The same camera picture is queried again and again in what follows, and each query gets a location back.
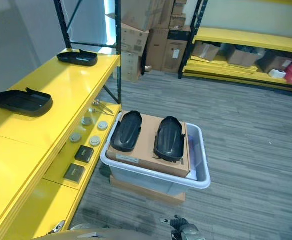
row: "black shelf upright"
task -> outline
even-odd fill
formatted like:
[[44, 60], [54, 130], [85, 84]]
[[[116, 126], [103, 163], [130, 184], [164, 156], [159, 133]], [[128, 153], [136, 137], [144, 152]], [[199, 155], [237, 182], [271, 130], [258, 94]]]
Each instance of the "black shelf upright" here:
[[[57, 17], [60, 24], [60, 29], [62, 32], [62, 36], [65, 42], [65, 46], [67, 49], [71, 49], [71, 44], [77, 44], [77, 45], [84, 45], [84, 46], [93, 46], [93, 47], [105, 47], [105, 48], [111, 48], [116, 49], [116, 54], [121, 54], [121, 34], [120, 34], [120, 0], [114, 0], [115, 1], [115, 24], [116, 24], [116, 43], [114, 45], [106, 45], [106, 44], [100, 44], [100, 43], [89, 43], [89, 42], [76, 42], [76, 41], [70, 41], [69, 35], [68, 35], [68, 29], [72, 23], [72, 20], [75, 17], [75, 14], [77, 13], [77, 10], [83, 0], [78, 0], [75, 9], [70, 17], [68, 25], [66, 24], [63, 9], [61, 7], [61, 0], [54, 0]], [[103, 89], [112, 97], [112, 99], [117, 103], [121, 104], [121, 67], [117, 67], [117, 97], [115, 97], [112, 92], [104, 85]]]
[[189, 59], [189, 57], [190, 57], [190, 55], [195, 47], [193, 40], [194, 40], [194, 37], [197, 35], [198, 29], [200, 27], [201, 20], [202, 20], [202, 17], [204, 16], [205, 9], [207, 6], [207, 2], [208, 2], [208, 0], [198, 0], [197, 1], [195, 12], [194, 12], [194, 15], [192, 17], [191, 24], [190, 24], [190, 37], [188, 39], [186, 50], [185, 50], [185, 53], [182, 57], [182, 61], [181, 61], [181, 64], [180, 64], [180, 67], [178, 70], [178, 79], [182, 78], [182, 74], [183, 74], [182, 70], [183, 70], [184, 66], [187, 64], [187, 61], [188, 61], [188, 59]]

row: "clear plastic bin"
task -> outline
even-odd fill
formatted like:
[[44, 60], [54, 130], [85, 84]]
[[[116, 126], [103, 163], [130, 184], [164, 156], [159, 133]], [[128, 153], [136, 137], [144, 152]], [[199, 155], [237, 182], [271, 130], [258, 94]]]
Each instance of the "clear plastic bin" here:
[[101, 161], [110, 167], [115, 179], [172, 196], [186, 192], [189, 188], [206, 189], [209, 187], [210, 175], [202, 132], [198, 126], [190, 123], [187, 123], [187, 132], [191, 170], [185, 178], [108, 159], [106, 152], [120, 116], [121, 113], [118, 114], [100, 154]]

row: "brown cardboard box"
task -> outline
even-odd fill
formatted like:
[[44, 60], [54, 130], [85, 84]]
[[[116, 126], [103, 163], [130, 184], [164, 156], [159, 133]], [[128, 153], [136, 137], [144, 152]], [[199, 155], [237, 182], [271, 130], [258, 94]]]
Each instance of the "brown cardboard box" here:
[[121, 24], [121, 50], [142, 56], [149, 31], [140, 31], [131, 26]]
[[182, 29], [169, 29], [169, 40], [188, 41], [190, 37], [190, 26], [184, 26]]
[[174, 0], [165, 0], [164, 7], [162, 8], [161, 17], [159, 23], [154, 29], [167, 29], [169, 28], [169, 22], [171, 17], [172, 8], [174, 6]]
[[[135, 53], [121, 52], [121, 79], [136, 82], [140, 76], [140, 61], [139, 57]], [[117, 79], [117, 69], [112, 72], [112, 77]]]
[[216, 46], [206, 42], [196, 41], [195, 48], [192, 51], [192, 55], [202, 59], [206, 59], [208, 61], [213, 61], [219, 49], [220, 44], [219, 46]]
[[158, 157], [153, 153], [155, 137], [163, 118], [144, 114], [141, 114], [141, 118], [141, 131], [132, 152], [117, 151], [109, 146], [107, 150], [107, 158], [160, 173], [170, 174], [182, 178], [186, 177], [190, 168], [186, 124], [181, 122], [182, 133], [186, 134], [183, 157], [180, 161], [169, 162], [163, 159], [158, 159]]
[[172, 10], [173, 15], [182, 15], [182, 11], [184, 10], [185, 4], [175, 3], [174, 8]]
[[141, 31], [160, 21], [165, 0], [121, 0], [121, 22]]
[[230, 45], [226, 51], [226, 58], [229, 64], [250, 67], [256, 62], [258, 54], [240, 51], [234, 45]]
[[182, 29], [185, 25], [186, 15], [171, 15], [169, 28], [170, 29]]
[[109, 177], [110, 184], [120, 189], [130, 191], [152, 200], [170, 204], [173, 206], [180, 205], [185, 202], [186, 194], [183, 192], [176, 196], [167, 195], [158, 191], [150, 190], [144, 187], [132, 185], [123, 181], [116, 180], [112, 175]]
[[151, 65], [154, 70], [161, 71], [164, 58], [168, 29], [154, 28], [150, 30], [146, 65]]
[[258, 60], [258, 65], [264, 73], [272, 69], [284, 71], [292, 62], [292, 55], [276, 50], [267, 50], [265, 56]]
[[177, 73], [187, 46], [186, 41], [167, 40], [161, 70], [168, 73]]

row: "white bin rim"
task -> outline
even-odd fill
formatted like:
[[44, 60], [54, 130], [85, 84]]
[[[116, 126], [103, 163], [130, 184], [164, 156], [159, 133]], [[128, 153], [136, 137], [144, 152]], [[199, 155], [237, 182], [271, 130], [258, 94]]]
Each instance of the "white bin rim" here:
[[145, 169], [145, 168], [141, 168], [138, 166], [133, 166], [133, 165], [129, 165], [126, 163], [122, 163], [122, 162], [118, 162], [118, 161], [114, 161], [111, 159], [108, 159], [106, 157], [106, 152], [107, 149], [109, 147], [110, 144], [110, 138], [115, 130], [115, 127], [120, 119], [122, 112], [118, 114], [116, 121], [114, 122], [113, 127], [111, 128], [111, 131], [108, 135], [107, 141], [104, 145], [104, 147], [102, 148], [102, 151], [100, 153], [100, 159], [101, 161], [110, 166], [110, 167], [114, 167], [114, 168], [118, 168], [118, 169], [122, 169], [122, 170], [126, 170], [126, 171], [130, 171], [133, 173], [137, 173], [137, 174], [142, 174], [148, 177], [152, 177], [152, 178], [156, 178], [156, 179], [161, 179], [161, 180], [165, 180], [168, 182], [172, 182], [172, 183], [176, 183], [176, 184], [180, 184], [180, 185], [184, 185], [190, 188], [195, 188], [195, 189], [206, 189], [209, 187], [210, 185], [210, 175], [209, 175], [209, 169], [208, 169], [208, 163], [207, 163], [207, 158], [206, 158], [206, 153], [205, 153], [205, 147], [204, 147], [204, 143], [203, 143], [203, 137], [202, 137], [202, 132], [201, 129], [191, 123], [186, 123], [187, 127], [193, 127], [196, 128], [198, 130], [198, 134], [200, 137], [200, 146], [202, 149], [202, 160], [203, 160], [203, 166], [204, 166], [204, 171], [205, 171], [205, 175], [206, 175], [206, 179], [204, 181], [196, 181], [196, 180], [192, 180], [192, 179], [187, 179], [187, 178], [182, 178], [179, 176], [173, 176], [173, 175], [169, 175], [166, 173], [161, 173], [161, 172], [157, 172], [157, 171], [153, 171], [153, 170], [149, 170], [149, 169]]

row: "gray carpet floor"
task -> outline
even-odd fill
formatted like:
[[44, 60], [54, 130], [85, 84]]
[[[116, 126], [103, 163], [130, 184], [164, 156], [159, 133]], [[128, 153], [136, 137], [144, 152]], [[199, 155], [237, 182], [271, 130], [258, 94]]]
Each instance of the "gray carpet floor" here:
[[[115, 91], [115, 81], [107, 86]], [[99, 99], [110, 101], [102, 91]], [[122, 82], [123, 110], [175, 116], [204, 136], [211, 185], [180, 206], [109, 185], [99, 162], [71, 226], [129, 229], [169, 240], [175, 214], [206, 240], [292, 240], [292, 93], [152, 71]]]

